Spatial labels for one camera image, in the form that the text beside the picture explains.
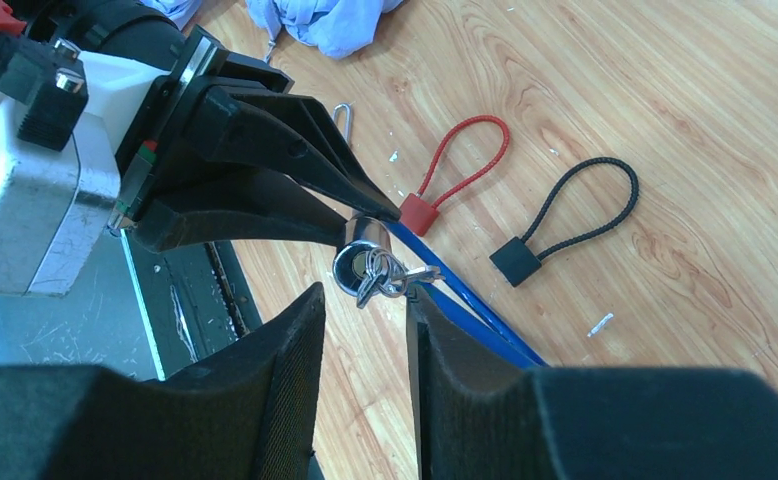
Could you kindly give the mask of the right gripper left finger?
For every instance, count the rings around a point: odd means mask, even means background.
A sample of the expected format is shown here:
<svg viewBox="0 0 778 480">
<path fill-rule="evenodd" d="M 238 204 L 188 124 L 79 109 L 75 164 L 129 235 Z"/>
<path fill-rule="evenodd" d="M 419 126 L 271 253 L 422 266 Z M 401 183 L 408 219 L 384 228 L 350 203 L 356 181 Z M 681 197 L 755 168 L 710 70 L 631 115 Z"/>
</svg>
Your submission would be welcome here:
<svg viewBox="0 0 778 480">
<path fill-rule="evenodd" d="M 164 381 L 95 365 L 0 367 L 0 479 L 305 479 L 321 284 Z"/>
</svg>

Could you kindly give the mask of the blue cable lock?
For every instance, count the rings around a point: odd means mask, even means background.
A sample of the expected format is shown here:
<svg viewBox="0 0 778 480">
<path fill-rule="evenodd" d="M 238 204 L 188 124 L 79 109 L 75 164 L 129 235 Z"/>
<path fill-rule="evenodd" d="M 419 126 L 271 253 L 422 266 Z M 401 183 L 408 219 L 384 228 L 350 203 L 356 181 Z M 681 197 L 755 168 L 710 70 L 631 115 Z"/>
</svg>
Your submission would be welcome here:
<svg viewBox="0 0 778 480">
<path fill-rule="evenodd" d="M 365 276 L 365 254 L 377 248 L 388 250 L 408 269 L 431 265 L 444 275 L 432 284 L 414 283 L 401 297 L 411 299 L 413 289 L 421 287 L 449 321 L 508 362 L 521 368 L 547 364 L 443 260 L 399 223 L 363 214 L 348 220 L 332 266 L 334 280 L 343 292 L 356 299 Z"/>
</svg>

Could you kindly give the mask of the brass padlock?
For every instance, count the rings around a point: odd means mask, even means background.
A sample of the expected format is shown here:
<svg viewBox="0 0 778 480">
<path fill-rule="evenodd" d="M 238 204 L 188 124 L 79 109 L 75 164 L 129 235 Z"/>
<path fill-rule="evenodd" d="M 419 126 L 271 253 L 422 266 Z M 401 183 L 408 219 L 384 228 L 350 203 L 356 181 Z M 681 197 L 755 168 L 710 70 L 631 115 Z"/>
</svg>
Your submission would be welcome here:
<svg viewBox="0 0 778 480">
<path fill-rule="evenodd" d="M 339 103 L 332 111 L 332 120 L 334 125 L 340 130 L 340 133 L 347 144 L 350 143 L 350 135 L 353 123 L 353 109 L 350 103 Z"/>
</svg>

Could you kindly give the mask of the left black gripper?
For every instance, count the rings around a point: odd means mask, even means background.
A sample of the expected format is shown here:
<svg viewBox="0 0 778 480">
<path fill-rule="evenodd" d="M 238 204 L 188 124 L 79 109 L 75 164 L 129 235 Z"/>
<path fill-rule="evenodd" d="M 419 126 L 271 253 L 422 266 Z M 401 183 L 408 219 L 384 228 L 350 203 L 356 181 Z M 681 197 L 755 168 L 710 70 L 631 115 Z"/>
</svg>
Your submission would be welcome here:
<svg viewBox="0 0 778 480">
<path fill-rule="evenodd" d="M 260 89 L 238 93 L 217 81 Z M 346 219 L 301 186 L 398 220 L 398 207 L 366 174 L 325 107 L 313 97 L 282 94 L 293 84 L 266 61 L 230 51 L 193 27 L 171 72 L 154 79 L 116 152 L 121 191 L 113 217 L 140 217 L 166 159 L 156 149 L 173 142 L 194 110 L 190 142 L 203 160 L 270 171 L 237 172 L 152 200 L 133 231 L 146 249 L 231 240 L 337 245 Z"/>
</svg>

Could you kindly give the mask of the black cable lock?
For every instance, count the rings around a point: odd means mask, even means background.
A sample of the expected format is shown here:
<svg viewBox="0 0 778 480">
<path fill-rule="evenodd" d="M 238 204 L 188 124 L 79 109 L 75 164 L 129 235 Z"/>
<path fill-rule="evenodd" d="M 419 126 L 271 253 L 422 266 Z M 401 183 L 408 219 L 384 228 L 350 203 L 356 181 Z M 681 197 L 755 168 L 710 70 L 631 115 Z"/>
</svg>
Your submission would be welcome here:
<svg viewBox="0 0 778 480">
<path fill-rule="evenodd" d="M 595 157 L 570 167 L 553 184 L 524 231 L 489 255 L 516 288 L 550 257 L 621 225 L 636 209 L 640 179 L 626 161 Z"/>
</svg>

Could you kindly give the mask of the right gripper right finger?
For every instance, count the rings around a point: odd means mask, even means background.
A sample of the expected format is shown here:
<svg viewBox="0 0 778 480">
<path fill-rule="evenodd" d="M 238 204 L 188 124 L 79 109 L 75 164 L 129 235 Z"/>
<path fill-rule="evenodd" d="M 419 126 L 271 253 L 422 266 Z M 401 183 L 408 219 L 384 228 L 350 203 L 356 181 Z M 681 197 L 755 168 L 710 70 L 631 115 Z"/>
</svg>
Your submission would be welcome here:
<svg viewBox="0 0 778 480">
<path fill-rule="evenodd" d="M 519 367 L 407 299 L 422 479 L 778 479 L 778 393 L 740 369 Z"/>
</svg>

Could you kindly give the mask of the red cable lock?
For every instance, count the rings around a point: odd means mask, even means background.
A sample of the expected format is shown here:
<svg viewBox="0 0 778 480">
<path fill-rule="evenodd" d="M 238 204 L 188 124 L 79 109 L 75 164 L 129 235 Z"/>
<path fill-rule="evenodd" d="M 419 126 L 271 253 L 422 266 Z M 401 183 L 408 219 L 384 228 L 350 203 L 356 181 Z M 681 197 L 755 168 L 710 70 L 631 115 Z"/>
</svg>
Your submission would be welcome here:
<svg viewBox="0 0 778 480">
<path fill-rule="evenodd" d="M 464 130 L 484 124 L 492 126 L 500 134 L 500 140 L 497 142 L 497 146 L 490 158 L 486 161 L 481 161 L 466 176 L 456 176 L 456 183 L 450 187 L 445 185 L 443 192 L 439 194 L 433 193 L 430 186 L 439 169 L 448 163 L 449 150 L 454 141 Z M 436 147 L 420 185 L 402 201 L 400 206 L 400 223 L 415 235 L 426 235 L 437 221 L 446 202 L 482 179 L 502 161 L 510 148 L 511 140 L 510 127 L 502 118 L 495 115 L 475 115 L 454 125 L 445 133 Z"/>
</svg>

